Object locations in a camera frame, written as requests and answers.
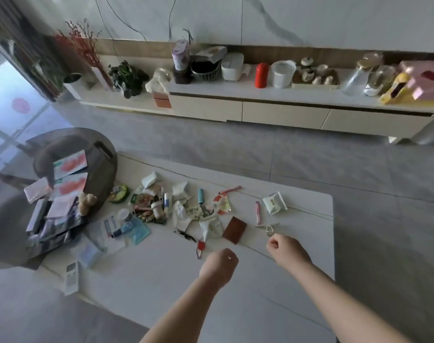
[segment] hand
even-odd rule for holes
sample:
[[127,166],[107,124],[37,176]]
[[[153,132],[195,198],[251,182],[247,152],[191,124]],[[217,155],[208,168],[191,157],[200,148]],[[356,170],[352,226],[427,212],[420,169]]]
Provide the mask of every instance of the hand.
[[236,254],[228,248],[211,253],[201,267],[200,278],[220,290],[230,281],[238,263]]
[[271,253],[277,265],[289,272],[303,264],[312,264],[311,257],[295,238],[274,234],[268,241],[266,249]]

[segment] brown leather wallet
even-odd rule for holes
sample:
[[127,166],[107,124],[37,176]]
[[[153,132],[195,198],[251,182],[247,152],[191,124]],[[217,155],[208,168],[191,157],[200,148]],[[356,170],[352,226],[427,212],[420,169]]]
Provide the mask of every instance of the brown leather wallet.
[[223,238],[226,238],[230,242],[237,244],[244,233],[247,224],[242,220],[232,217],[225,231],[223,232]]

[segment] red dried flower branch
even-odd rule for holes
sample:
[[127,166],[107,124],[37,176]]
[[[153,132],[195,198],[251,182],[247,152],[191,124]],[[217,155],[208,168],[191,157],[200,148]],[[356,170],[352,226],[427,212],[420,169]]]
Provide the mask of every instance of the red dried flower branch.
[[94,35],[93,31],[90,31],[88,20],[83,20],[83,26],[77,23],[75,25],[72,21],[67,21],[66,24],[69,27],[69,36],[65,36],[61,30],[54,37],[58,42],[69,45],[74,49],[83,60],[85,60],[90,66],[98,67],[103,72],[103,64],[100,58],[96,54],[95,39],[98,38],[101,32]]

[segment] pink package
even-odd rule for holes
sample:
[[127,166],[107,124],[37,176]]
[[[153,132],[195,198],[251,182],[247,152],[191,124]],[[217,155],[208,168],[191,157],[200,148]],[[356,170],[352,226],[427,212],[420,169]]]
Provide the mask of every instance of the pink package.
[[407,87],[414,100],[434,101],[434,61],[402,61],[401,68],[411,76]]

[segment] person's left hand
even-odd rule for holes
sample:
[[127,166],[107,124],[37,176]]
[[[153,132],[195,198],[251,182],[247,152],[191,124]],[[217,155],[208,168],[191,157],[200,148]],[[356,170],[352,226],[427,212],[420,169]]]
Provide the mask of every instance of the person's left hand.
[[200,278],[221,289],[231,280],[238,263],[236,254],[228,248],[211,253],[201,267]]

